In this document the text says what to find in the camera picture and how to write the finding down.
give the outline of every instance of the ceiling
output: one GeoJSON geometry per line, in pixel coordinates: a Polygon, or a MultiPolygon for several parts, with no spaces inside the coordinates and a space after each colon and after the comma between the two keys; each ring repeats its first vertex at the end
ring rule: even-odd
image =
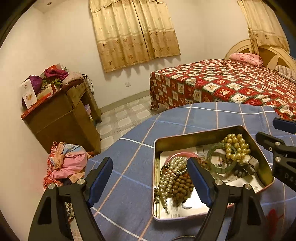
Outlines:
{"type": "Polygon", "coordinates": [[[66,0],[37,0],[34,4],[33,7],[38,9],[39,11],[46,13],[52,8],[56,7],[57,5],[61,4],[66,0]]]}

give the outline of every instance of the floral curtain pattern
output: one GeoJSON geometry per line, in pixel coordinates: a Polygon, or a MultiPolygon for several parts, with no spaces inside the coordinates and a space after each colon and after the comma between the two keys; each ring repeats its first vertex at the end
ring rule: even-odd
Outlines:
{"type": "Polygon", "coordinates": [[[167,5],[162,0],[133,0],[149,59],[180,55],[167,5]]]}
{"type": "Polygon", "coordinates": [[[180,54],[164,0],[90,0],[89,3],[105,72],[180,54]]]}
{"type": "Polygon", "coordinates": [[[248,24],[252,51],[259,54],[263,45],[280,47],[287,53],[290,48],[286,35],[274,11],[262,0],[237,0],[248,24]]]}

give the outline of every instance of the tile floor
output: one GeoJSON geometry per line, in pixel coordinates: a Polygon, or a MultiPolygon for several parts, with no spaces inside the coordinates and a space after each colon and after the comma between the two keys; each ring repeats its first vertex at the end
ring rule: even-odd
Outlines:
{"type": "Polygon", "coordinates": [[[101,151],[108,149],[115,141],[151,116],[166,110],[150,110],[150,96],[132,101],[102,114],[102,122],[96,128],[101,136],[101,151]]]}

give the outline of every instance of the rectangular tin tray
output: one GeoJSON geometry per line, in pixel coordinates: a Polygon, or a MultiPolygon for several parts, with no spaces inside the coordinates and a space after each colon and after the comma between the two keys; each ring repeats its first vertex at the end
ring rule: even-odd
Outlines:
{"type": "MultiPolygon", "coordinates": [[[[272,176],[271,167],[268,164],[264,154],[259,148],[257,142],[252,138],[249,132],[241,125],[229,126],[225,128],[219,128],[209,131],[201,131],[190,134],[183,134],[178,136],[163,137],[156,139],[154,142],[154,156],[153,156],[153,187],[157,188],[160,181],[160,169],[163,166],[164,161],[160,160],[160,155],[163,152],[176,151],[187,148],[202,147],[209,144],[220,142],[229,133],[235,135],[241,133],[246,143],[249,143],[251,149],[251,156],[259,161],[259,170],[257,171],[257,178],[263,189],[253,188],[255,192],[261,192],[267,189],[274,183],[274,177],[272,176]]],[[[248,178],[244,178],[244,183],[248,183],[248,178]]],[[[186,218],[193,218],[195,216],[204,215],[208,212],[208,207],[201,202],[195,188],[190,199],[185,203],[188,206],[192,206],[190,209],[184,209],[181,205],[176,206],[171,198],[167,200],[168,211],[166,213],[162,207],[161,202],[154,202],[154,188],[152,189],[152,215],[157,221],[173,221],[182,220],[186,218]]]]}

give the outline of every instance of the green bangle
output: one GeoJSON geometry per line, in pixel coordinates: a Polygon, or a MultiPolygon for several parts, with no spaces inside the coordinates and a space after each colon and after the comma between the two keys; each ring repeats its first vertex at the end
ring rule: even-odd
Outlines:
{"type": "MultiPolygon", "coordinates": [[[[230,147],[231,150],[234,152],[234,154],[237,154],[237,150],[234,148],[234,146],[230,147]]],[[[213,163],[212,163],[212,155],[214,154],[214,152],[217,149],[226,149],[226,143],[225,142],[220,142],[220,143],[216,143],[213,145],[213,147],[209,150],[209,152],[207,153],[207,168],[210,172],[215,172],[218,174],[225,174],[228,172],[231,172],[234,167],[237,164],[237,160],[232,161],[232,163],[230,165],[228,165],[225,169],[221,168],[221,167],[216,167],[213,163]]]]}

